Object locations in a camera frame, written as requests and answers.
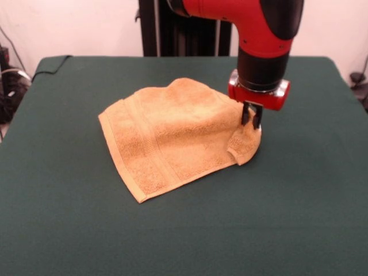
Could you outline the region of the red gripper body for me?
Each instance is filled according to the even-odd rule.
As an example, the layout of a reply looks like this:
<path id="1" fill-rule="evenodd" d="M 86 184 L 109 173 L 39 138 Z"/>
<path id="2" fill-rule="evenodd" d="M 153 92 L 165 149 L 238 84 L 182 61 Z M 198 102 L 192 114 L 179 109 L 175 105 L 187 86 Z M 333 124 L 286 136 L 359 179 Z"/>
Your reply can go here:
<path id="1" fill-rule="evenodd" d="M 290 82 L 286 80 L 282 80 L 276 90 L 271 92 L 251 91 L 239 85 L 235 80 L 230 80 L 228 83 L 228 95 L 231 99 L 238 102 L 248 102 L 275 111 L 282 109 L 289 91 Z"/>

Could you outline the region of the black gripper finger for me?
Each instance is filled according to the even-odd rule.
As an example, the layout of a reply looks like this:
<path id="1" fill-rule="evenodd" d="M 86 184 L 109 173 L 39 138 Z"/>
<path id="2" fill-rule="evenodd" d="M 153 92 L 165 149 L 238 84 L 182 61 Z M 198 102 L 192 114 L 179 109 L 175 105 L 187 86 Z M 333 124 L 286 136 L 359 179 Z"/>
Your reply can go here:
<path id="1" fill-rule="evenodd" d="M 249 115 L 249 103 L 244 101 L 243 102 L 243 110 L 241 115 L 241 124 L 246 125 L 250 119 Z"/>
<path id="2" fill-rule="evenodd" d="M 252 119 L 252 124 L 254 129 L 259 129 L 261 125 L 262 120 L 262 114 L 263 114 L 263 107 L 262 106 L 254 106 L 255 108 L 255 115 Z"/>

